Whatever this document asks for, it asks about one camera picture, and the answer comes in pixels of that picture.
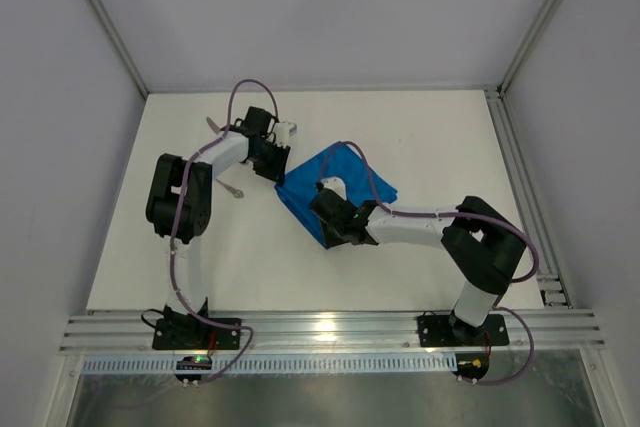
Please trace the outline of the aluminium front rail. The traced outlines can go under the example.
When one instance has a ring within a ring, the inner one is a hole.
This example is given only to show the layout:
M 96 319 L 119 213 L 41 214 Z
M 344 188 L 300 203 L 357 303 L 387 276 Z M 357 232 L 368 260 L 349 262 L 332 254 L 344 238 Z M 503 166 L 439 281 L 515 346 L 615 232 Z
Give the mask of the aluminium front rail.
M 418 352 L 416 312 L 229 312 L 254 330 L 251 353 Z M 602 349 L 604 333 L 590 310 L 538 309 L 504 315 L 512 350 Z M 73 316 L 59 351 L 79 353 L 149 352 L 153 330 L 135 311 Z

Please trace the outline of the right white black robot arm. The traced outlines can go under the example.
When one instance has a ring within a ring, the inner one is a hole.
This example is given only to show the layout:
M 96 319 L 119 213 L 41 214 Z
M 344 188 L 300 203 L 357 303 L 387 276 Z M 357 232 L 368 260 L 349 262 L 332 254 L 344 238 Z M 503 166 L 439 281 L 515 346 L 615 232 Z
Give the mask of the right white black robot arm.
M 448 318 L 462 345 L 480 339 L 490 311 L 514 281 L 529 243 L 484 200 L 467 196 L 449 211 L 410 212 L 368 200 L 356 206 L 323 187 L 310 203 L 327 248 L 408 244 L 441 248 L 465 278 Z

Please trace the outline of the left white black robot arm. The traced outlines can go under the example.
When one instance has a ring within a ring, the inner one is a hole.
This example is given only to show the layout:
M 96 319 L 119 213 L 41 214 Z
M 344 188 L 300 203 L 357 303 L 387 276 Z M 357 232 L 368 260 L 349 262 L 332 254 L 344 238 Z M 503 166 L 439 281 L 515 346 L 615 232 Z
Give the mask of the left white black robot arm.
M 212 219 L 214 184 L 229 168 L 250 163 L 257 176 L 282 185 L 296 131 L 296 124 L 251 106 L 190 157 L 158 158 L 145 215 L 154 233 L 168 242 L 170 294 L 163 321 L 169 326 L 192 330 L 203 325 L 234 333 L 242 329 L 212 319 L 208 311 L 201 237 Z

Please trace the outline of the right black controller board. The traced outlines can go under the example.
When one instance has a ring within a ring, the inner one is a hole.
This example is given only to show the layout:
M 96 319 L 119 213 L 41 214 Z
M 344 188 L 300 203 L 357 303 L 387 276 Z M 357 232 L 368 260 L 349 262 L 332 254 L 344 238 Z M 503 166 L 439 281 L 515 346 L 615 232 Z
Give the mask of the right black controller board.
M 453 370 L 459 381 L 479 383 L 488 373 L 490 361 L 480 357 L 457 357 Z

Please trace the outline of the silver fork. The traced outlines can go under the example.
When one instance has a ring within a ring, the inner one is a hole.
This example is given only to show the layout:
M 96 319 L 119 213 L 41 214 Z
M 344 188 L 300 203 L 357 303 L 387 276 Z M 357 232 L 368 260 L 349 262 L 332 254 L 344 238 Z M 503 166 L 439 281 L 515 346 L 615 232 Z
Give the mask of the silver fork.
M 234 198 L 236 199 L 242 199 L 244 197 L 244 192 L 240 189 L 237 189 L 223 181 L 221 181 L 220 179 L 216 178 L 215 179 L 216 183 L 218 185 L 220 185 L 222 188 L 224 188 L 226 191 L 228 191 Z

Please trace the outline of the blue cloth napkin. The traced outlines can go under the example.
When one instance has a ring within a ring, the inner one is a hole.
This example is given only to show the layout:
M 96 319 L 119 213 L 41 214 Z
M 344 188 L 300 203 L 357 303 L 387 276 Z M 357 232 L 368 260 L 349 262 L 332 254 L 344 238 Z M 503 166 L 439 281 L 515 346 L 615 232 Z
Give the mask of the blue cloth napkin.
M 333 143 L 295 167 L 285 175 L 284 184 L 276 188 L 276 193 L 294 218 L 326 250 L 328 249 L 322 243 L 320 222 L 311 212 L 310 203 L 319 192 L 316 183 L 331 176 L 344 181 L 347 195 L 345 200 L 356 206 L 368 200 L 375 201 L 377 207 L 379 202 L 390 204 L 397 200 L 397 189 L 368 167 L 355 149 L 345 141 Z M 371 235 L 379 245 L 380 241 Z

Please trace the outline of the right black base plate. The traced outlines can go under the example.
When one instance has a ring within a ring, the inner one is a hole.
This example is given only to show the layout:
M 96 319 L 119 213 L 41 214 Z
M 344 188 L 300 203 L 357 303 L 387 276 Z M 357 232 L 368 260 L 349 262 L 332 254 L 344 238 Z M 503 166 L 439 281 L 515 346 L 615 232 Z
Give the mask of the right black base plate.
M 425 311 L 416 317 L 416 332 L 421 347 L 504 347 L 510 344 L 505 319 L 489 314 L 479 327 L 470 326 L 452 314 Z

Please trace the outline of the left aluminium frame post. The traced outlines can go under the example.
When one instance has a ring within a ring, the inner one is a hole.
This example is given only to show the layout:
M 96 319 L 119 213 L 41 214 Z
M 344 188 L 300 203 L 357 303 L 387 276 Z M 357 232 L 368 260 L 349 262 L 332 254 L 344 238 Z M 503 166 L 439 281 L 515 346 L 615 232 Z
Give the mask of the left aluminium frame post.
M 129 79 L 134 84 L 139 95 L 146 100 L 150 91 L 137 68 L 129 49 L 127 48 L 118 28 L 113 22 L 103 0 L 85 0 L 93 16 L 103 31 L 114 54 L 124 68 Z

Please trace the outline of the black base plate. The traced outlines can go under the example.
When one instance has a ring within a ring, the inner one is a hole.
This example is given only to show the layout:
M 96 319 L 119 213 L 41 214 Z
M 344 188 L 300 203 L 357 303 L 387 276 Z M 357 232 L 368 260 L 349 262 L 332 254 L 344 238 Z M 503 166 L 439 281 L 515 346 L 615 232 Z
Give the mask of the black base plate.
M 505 319 L 489 314 L 479 327 L 470 326 L 452 314 L 425 311 L 416 317 L 416 332 L 421 347 L 504 347 L 510 344 Z
M 231 329 L 204 324 L 192 316 L 174 315 L 158 320 L 152 349 L 169 350 L 238 350 L 240 334 L 239 318 L 214 318 L 214 322 L 231 326 Z

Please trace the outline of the right side aluminium rail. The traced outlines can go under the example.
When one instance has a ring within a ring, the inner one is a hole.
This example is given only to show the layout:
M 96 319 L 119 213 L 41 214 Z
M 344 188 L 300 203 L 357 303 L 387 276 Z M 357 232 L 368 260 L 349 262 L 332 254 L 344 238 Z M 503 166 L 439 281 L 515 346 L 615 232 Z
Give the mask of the right side aluminium rail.
M 539 254 L 537 282 L 543 304 L 547 308 L 572 309 L 570 293 L 561 272 L 560 258 L 507 110 L 506 96 L 498 88 L 493 88 L 485 91 L 485 98 L 524 232 L 533 241 Z

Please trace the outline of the right aluminium frame post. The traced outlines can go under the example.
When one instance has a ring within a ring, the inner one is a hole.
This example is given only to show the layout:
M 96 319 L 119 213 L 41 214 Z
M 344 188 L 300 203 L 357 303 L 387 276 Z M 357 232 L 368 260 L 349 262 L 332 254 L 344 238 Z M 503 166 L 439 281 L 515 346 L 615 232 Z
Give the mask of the right aluminium frame post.
M 562 2 L 563 0 L 542 1 L 502 77 L 498 86 L 500 95 L 504 96 L 514 84 Z

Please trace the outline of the silver table knife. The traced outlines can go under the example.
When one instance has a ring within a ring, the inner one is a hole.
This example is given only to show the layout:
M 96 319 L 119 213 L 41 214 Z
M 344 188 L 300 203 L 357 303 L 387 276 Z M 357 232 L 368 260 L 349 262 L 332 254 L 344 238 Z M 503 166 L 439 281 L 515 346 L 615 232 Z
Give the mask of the silver table knife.
M 221 128 L 210 117 L 206 118 L 206 123 L 214 134 L 218 135 L 221 132 Z

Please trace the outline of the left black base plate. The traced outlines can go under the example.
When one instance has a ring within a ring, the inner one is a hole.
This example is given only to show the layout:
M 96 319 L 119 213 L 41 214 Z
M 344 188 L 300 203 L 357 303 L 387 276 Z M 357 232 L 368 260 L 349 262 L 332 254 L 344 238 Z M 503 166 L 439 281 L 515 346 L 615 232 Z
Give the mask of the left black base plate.
M 231 326 L 231 329 L 204 324 L 192 316 L 174 315 L 158 320 L 152 349 L 169 350 L 238 350 L 240 334 L 239 318 L 214 318 L 214 322 Z

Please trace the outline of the aluminium rail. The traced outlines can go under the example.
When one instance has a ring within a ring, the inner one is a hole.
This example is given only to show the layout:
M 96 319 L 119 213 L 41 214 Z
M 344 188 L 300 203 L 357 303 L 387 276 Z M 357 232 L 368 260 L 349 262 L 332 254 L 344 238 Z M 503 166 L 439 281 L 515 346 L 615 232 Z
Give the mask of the aluminium rail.
M 418 352 L 416 312 L 229 312 L 254 330 L 251 353 Z M 538 309 L 504 315 L 512 350 L 602 349 L 604 333 L 590 310 Z M 59 351 L 79 353 L 149 352 L 153 330 L 135 311 L 73 316 Z
M 485 91 L 485 98 L 524 232 L 533 241 L 539 254 L 537 282 L 543 304 L 547 308 L 572 309 L 570 293 L 561 272 L 560 258 L 507 110 L 506 96 L 498 88 L 493 88 Z

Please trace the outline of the aluminium frame post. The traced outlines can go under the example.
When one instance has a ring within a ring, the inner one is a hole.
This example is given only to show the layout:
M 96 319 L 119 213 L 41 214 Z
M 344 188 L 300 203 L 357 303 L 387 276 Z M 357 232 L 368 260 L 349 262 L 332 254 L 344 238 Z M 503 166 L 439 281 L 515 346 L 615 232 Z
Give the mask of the aluminium frame post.
M 498 86 L 500 95 L 504 96 L 514 84 L 562 2 L 563 0 L 542 1 L 502 77 Z
M 85 0 L 93 16 L 103 31 L 114 54 L 124 68 L 129 79 L 134 84 L 139 95 L 146 100 L 150 91 L 137 68 L 129 49 L 127 48 L 118 28 L 113 22 L 103 0 Z

